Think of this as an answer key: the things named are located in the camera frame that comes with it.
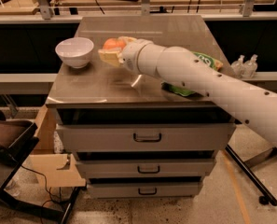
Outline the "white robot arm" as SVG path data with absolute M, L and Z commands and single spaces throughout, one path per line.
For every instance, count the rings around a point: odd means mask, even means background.
M 223 75 L 188 49 L 166 48 L 149 40 L 122 36 L 116 44 L 104 44 L 98 54 L 103 62 L 115 67 L 156 77 L 209 98 L 277 147 L 277 93 Z

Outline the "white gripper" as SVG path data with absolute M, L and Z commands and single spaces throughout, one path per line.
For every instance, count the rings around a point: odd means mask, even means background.
M 123 65 L 126 69 L 139 75 L 158 76 L 159 56 L 166 50 L 165 47 L 156 45 L 149 40 L 137 39 L 131 36 L 120 36 L 118 40 L 127 44 L 124 49 L 98 50 L 99 57 L 104 63 L 115 67 Z

